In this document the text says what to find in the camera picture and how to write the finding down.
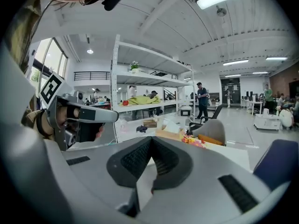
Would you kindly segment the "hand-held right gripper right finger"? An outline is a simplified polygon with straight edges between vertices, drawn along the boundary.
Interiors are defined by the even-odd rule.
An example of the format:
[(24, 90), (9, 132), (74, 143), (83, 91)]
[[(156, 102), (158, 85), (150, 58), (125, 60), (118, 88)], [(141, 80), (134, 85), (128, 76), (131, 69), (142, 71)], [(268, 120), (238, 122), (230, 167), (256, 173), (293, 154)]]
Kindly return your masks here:
[(291, 143), (276, 140), (249, 172), (226, 156), (151, 137), (158, 168), (147, 224), (283, 223), (278, 204), (291, 182)]

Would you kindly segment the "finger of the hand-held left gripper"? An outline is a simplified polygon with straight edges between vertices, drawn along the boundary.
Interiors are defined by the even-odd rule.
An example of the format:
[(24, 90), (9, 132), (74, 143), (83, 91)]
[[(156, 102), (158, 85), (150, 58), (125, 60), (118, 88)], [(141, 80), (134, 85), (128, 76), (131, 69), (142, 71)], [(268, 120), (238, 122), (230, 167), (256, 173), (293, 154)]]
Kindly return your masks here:
[(96, 108), (95, 122), (96, 123), (113, 123), (119, 119), (119, 113), (113, 110)]

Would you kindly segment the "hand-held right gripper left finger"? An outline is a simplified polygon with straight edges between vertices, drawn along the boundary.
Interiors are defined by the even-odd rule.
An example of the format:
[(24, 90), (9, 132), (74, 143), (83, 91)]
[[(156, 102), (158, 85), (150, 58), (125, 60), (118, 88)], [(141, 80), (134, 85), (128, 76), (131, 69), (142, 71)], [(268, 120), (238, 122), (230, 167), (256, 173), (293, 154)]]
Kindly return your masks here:
[(112, 155), (149, 145), (151, 137), (117, 145), (61, 152), (45, 141), (48, 176), (56, 187), (49, 191), (58, 203), (54, 221), (152, 221), (153, 208), (138, 209), (136, 180)]

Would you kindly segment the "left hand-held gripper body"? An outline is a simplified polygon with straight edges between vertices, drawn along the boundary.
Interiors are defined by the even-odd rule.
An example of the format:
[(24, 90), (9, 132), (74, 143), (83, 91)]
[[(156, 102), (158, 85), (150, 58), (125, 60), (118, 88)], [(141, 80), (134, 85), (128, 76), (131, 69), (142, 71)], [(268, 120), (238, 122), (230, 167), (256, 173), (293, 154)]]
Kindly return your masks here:
[[(45, 105), (44, 114), (49, 126), (53, 129), (54, 141), (60, 150), (66, 151), (79, 142), (94, 141), (104, 131), (104, 123), (96, 123), (93, 118), (96, 111), (92, 106), (86, 106), (79, 98), (80, 93), (74, 91), (65, 80), (53, 72), (40, 90), (39, 97)], [(62, 125), (57, 123), (57, 108), (74, 106), (79, 111), (77, 118), (68, 118)]]

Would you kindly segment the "person's left hand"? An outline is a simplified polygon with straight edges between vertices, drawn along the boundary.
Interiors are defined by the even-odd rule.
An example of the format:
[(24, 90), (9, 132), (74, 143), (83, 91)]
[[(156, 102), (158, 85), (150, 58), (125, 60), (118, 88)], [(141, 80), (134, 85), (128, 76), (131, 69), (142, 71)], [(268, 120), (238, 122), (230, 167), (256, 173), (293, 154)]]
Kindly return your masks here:
[(60, 106), (57, 108), (57, 123), (62, 125), (68, 118), (77, 118), (80, 109), (74, 106)]

